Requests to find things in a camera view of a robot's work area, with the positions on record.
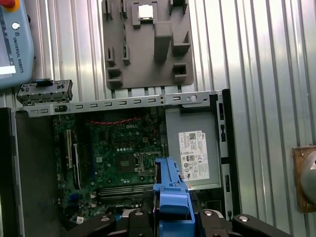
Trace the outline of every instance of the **dell logo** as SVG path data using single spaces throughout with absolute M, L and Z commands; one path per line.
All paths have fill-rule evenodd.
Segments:
M 131 125 L 126 125 L 126 128 L 138 128 L 138 126 L 136 124 L 131 124 Z

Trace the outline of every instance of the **red cable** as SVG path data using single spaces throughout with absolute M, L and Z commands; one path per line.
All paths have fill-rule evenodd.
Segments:
M 122 123 L 126 123 L 126 122 L 131 122 L 138 119 L 138 117 L 134 117 L 134 118 L 129 118 L 126 120 L 122 120 L 122 121 L 117 121 L 117 122 L 98 122 L 98 121 L 93 121 L 93 120 L 88 120 L 89 123 L 93 123 L 96 125 L 116 125 L 116 124 L 122 124 Z

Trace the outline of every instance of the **screen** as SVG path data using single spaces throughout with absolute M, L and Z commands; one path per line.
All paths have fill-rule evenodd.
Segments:
M 0 79 L 9 78 L 16 73 L 15 66 L 12 60 L 11 50 L 6 34 L 2 10 L 0 8 Z

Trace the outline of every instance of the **white sticker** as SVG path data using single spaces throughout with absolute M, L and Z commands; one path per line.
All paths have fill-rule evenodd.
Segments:
M 77 216 L 77 224 L 80 225 L 83 223 L 83 217 Z
M 179 145 L 184 180 L 209 179 L 205 133 L 179 132 Z
M 102 163 L 102 157 L 97 157 L 96 161 L 97 161 L 97 163 Z

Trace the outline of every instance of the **ram slot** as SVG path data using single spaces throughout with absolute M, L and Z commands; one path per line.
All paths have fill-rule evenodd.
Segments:
M 100 203 L 118 203 L 127 200 L 142 200 L 144 192 L 152 189 L 152 184 L 101 188 L 97 192 L 97 198 Z

